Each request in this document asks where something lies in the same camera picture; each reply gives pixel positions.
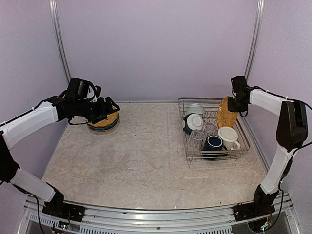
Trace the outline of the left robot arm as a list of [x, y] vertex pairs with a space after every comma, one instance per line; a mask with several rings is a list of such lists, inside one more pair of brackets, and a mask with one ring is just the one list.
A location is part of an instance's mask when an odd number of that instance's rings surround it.
[[53, 96], [38, 106], [0, 125], [0, 179], [10, 183], [21, 192], [40, 199], [45, 204], [45, 213], [59, 217], [68, 214], [64, 195], [52, 185], [43, 182], [23, 169], [11, 155], [11, 150], [21, 141], [48, 125], [64, 119], [84, 117], [88, 123], [97, 123], [108, 115], [118, 112], [120, 107], [110, 97], [89, 100], [67, 100]]

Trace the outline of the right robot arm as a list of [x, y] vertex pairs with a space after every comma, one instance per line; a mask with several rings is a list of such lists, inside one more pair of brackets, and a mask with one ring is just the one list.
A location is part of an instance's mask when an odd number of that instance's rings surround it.
[[281, 183], [287, 176], [297, 152], [306, 147], [308, 137], [308, 104], [265, 91], [247, 84], [234, 84], [233, 97], [229, 98], [230, 112], [247, 112], [248, 106], [261, 107], [278, 116], [276, 129], [277, 148], [268, 173], [256, 188], [253, 201], [233, 207], [237, 221], [273, 213], [273, 202], [281, 191]]

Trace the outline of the yellow polka dot plate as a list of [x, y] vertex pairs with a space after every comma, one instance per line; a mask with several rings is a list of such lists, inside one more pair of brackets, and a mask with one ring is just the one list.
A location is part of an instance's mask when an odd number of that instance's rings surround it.
[[225, 97], [218, 108], [217, 125], [219, 128], [233, 127], [238, 117], [237, 112], [230, 112], [228, 110], [228, 98], [229, 96]]
[[101, 120], [100, 122], [97, 122], [95, 124], [87, 123], [87, 126], [94, 128], [94, 129], [97, 129], [97, 128], [105, 129], [108, 127], [115, 126], [119, 122], [119, 119], [120, 119], [119, 112], [115, 112], [115, 113], [108, 115], [107, 119]]

